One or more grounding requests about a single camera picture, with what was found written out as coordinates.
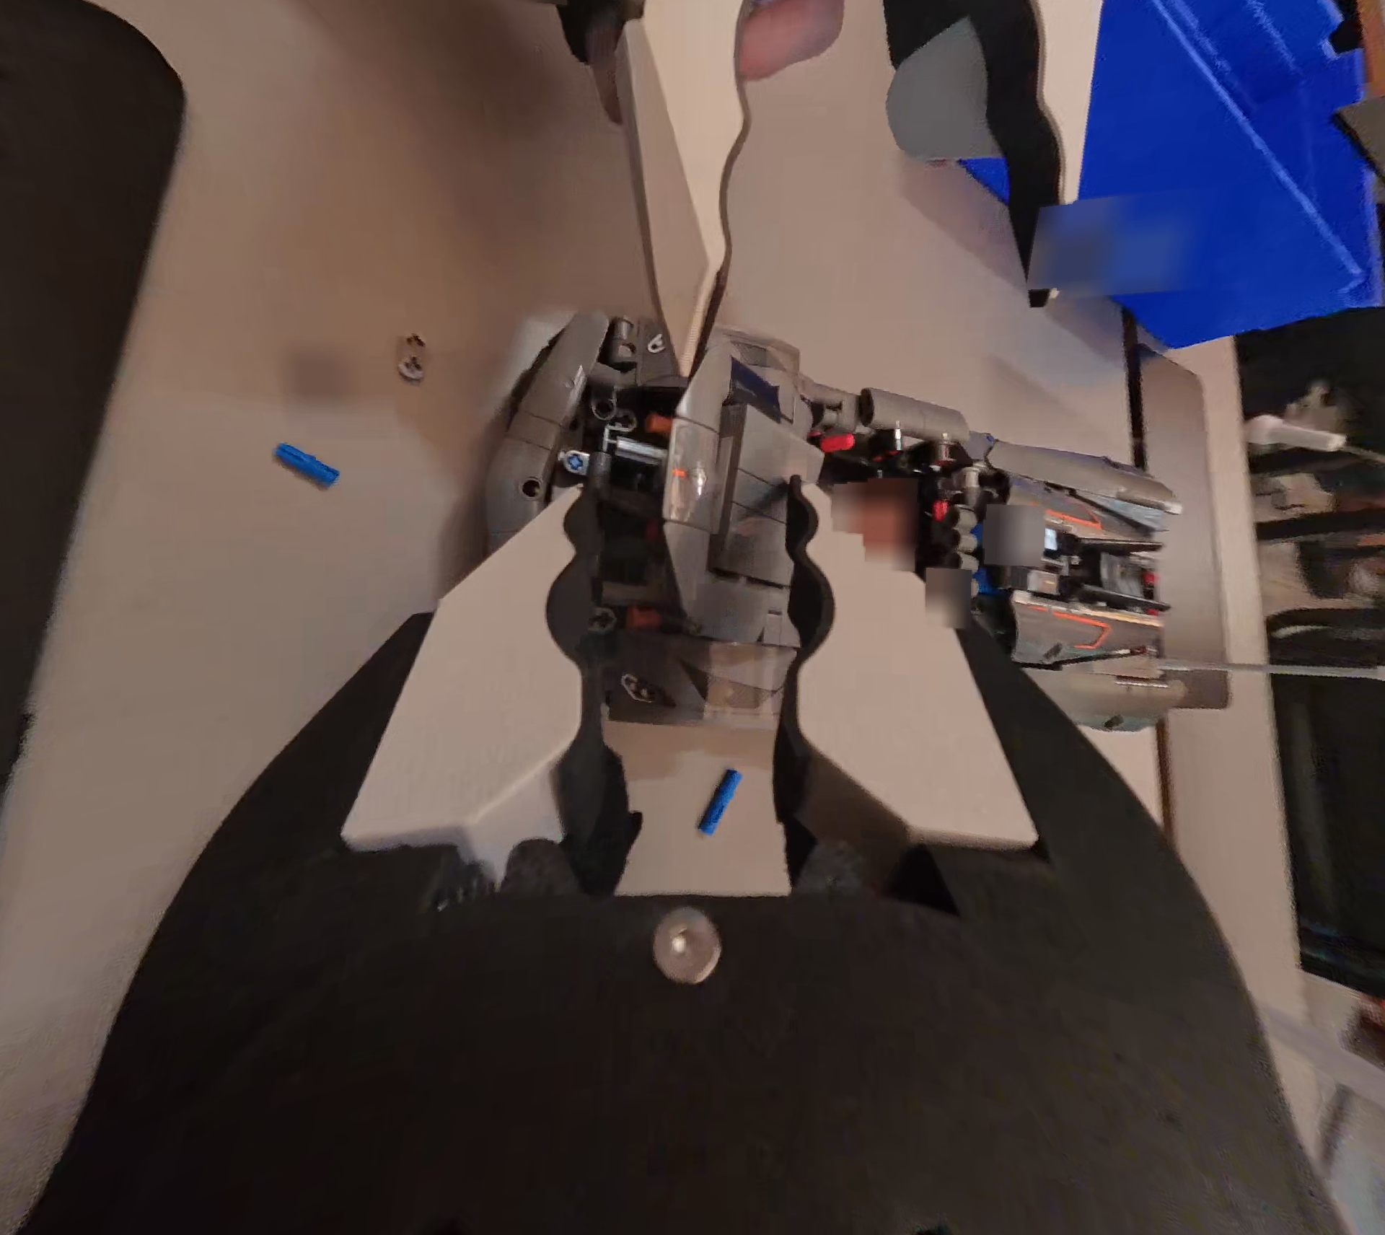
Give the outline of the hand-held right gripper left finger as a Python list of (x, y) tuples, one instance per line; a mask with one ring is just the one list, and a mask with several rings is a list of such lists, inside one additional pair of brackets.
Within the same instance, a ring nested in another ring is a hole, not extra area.
[(640, 828), (604, 740), (597, 497), (568, 491), (440, 600), (357, 789), (356, 850), (450, 846), (500, 879), (551, 841), (610, 895)]

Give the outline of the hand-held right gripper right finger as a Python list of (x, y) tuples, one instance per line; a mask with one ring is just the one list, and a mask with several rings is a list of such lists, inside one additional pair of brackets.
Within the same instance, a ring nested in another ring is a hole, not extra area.
[(784, 541), (799, 638), (771, 749), (792, 892), (907, 890), (939, 850), (1041, 846), (960, 639), (963, 573), (920, 576), (903, 508), (796, 476)]

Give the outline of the grey lego car model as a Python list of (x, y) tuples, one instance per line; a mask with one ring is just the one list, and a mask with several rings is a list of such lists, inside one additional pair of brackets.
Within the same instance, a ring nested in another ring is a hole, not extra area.
[(802, 645), (789, 488), (901, 485), (904, 569), (970, 585), (972, 615), (1077, 725), (1193, 707), (1165, 658), (1158, 556), (1181, 511), (1133, 465), (972, 432), (924, 400), (822, 384), (796, 347), (712, 331), (683, 374), (663, 325), (575, 313), (517, 378), (484, 489), (487, 550), (588, 487), (603, 704), (626, 725), (777, 725)]

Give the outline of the blue plastic bin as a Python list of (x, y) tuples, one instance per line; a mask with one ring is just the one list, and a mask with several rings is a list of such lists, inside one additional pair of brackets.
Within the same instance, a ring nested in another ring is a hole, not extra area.
[(1043, 306), (1105, 299), (1182, 348), (1379, 303), (1374, 179), (1337, 123), (1364, 64), (1333, 45), (1338, 19), (1330, 0), (1102, 0)]

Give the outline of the black perforated mat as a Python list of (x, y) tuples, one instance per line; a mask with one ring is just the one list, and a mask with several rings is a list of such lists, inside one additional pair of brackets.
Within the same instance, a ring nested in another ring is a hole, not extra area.
[(1, 0), (1, 756), (7, 787), (186, 93), (89, 0)]

